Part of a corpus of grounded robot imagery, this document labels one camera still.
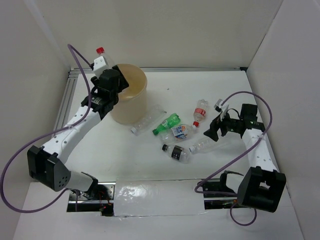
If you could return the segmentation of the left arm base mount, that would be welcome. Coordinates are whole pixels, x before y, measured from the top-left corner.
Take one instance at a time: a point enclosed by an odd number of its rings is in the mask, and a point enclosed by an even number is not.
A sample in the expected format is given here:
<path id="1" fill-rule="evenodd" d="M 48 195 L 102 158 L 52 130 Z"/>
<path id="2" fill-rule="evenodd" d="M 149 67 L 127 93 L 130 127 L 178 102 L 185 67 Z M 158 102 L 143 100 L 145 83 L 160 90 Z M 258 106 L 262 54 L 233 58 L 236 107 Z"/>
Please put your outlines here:
<path id="1" fill-rule="evenodd" d="M 100 182 L 90 195 L 79 190 L 69 193 L 68 213 L 99 213 L 104 217 L 114 216 L 115 182 Z"/>

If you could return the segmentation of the clear bottle blue white cap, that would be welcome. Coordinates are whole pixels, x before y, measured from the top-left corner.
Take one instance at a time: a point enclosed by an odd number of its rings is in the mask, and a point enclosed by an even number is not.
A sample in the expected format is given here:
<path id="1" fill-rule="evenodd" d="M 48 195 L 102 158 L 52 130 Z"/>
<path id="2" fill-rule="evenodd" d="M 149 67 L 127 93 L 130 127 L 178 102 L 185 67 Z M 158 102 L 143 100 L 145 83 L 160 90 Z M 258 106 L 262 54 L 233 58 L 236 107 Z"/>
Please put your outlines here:
<path id="1" fill-rule="evenodd" d="M 197 140 L 188 149 L 192 154 L 205 154 L 214 151 L 218 147 L 218 143 L 211 138 L 205 136 Z"/>

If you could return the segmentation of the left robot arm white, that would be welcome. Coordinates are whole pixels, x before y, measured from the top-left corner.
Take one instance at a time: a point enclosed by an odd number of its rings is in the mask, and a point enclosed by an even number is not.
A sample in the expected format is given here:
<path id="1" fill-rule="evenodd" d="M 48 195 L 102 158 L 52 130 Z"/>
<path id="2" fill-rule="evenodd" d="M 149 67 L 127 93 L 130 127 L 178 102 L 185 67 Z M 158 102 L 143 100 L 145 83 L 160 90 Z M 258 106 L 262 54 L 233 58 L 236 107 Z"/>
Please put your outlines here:
<path id="1" fill-rule="evenodd" d="M 80 191 L 88 200 L 99 193 L 98 180 L 85 172 L 70 171 L 65 166 L 70 154 L 84 136 L 113 110 L 119 93 L 129 87 L 118 65 L 92 77 L 94 87 L 82 102 L 66 129 L 41 147 L 27 151 L 29 175 L 55 192 L 62 189 Z"/>

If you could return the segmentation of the clear bottle black label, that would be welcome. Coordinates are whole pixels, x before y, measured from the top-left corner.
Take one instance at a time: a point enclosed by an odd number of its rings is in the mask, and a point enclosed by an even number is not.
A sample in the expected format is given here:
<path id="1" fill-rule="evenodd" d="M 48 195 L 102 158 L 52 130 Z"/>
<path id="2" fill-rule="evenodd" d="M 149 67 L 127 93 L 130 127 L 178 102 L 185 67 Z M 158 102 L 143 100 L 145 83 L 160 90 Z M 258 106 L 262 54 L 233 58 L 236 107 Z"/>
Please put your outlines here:
<path id="1" fill-rule="evenodd" d="M 183 164 L 187 164 L 190 161 L 190 151 L 184 147 L 173 145 L 173 144 L 163 144 L 162 151 L 165 152 L 171 159 L 178 161 Z"/>

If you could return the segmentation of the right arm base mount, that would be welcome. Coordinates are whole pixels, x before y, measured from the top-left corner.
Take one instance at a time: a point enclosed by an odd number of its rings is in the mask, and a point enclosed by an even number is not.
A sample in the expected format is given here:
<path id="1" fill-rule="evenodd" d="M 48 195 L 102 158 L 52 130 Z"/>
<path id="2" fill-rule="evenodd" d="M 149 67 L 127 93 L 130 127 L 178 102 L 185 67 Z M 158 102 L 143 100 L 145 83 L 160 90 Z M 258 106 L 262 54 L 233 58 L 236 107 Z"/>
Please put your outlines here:
<path id="1" fill-rule="evenodd" d="M 202 190 L 205 210 L 229 209 L 237 202 L 237 191 L 244 175 L 225 170 L 219 178 L 207 181 Z"/>

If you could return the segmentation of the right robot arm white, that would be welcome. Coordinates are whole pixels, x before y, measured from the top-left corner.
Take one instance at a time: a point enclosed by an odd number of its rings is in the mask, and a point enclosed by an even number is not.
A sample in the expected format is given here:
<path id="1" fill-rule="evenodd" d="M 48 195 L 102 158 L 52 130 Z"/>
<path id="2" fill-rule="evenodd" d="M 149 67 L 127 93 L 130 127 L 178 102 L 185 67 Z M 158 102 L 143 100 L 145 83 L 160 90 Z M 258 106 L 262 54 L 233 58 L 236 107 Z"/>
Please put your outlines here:
<path id="1" fill-rule="evenodd" d="M 227 103 L 219 100 L 215 106 L 219 115 L 211 122 L 204 135 L 215 142 L 227 133 L 239 134 L 248 150 L 249 169 L 245 175 L 224 171 L 220 176 L 218 190 L 223 196 L 237 195 L 240 206 L 273 213 L 278 208 L 285 185 L 286 176 L 273 164 L 266 137 L 265 126 L 258 121 L 258 107 L 242 104 L 238 119 L 231 118 Z"/>

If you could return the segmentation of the clear bottle red label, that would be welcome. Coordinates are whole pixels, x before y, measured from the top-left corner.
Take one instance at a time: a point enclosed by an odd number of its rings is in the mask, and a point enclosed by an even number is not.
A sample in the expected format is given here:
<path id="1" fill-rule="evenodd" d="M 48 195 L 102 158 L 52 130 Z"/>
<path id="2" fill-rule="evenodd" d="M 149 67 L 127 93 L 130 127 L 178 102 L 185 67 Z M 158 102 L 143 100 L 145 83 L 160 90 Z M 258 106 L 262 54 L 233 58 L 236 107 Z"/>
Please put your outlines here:
<path id="1" fill-rule="evenodd" d="M 106 63 L 108 64 L 109 68 L 112 68 L 113 66 L 115 66 L 115 62 L 113 61 L 113 59 L 105 52 L 103 47 L 98 47 L 96 49 L 96 52 L 98 54 L 99 57 L 104 57 Z"/>

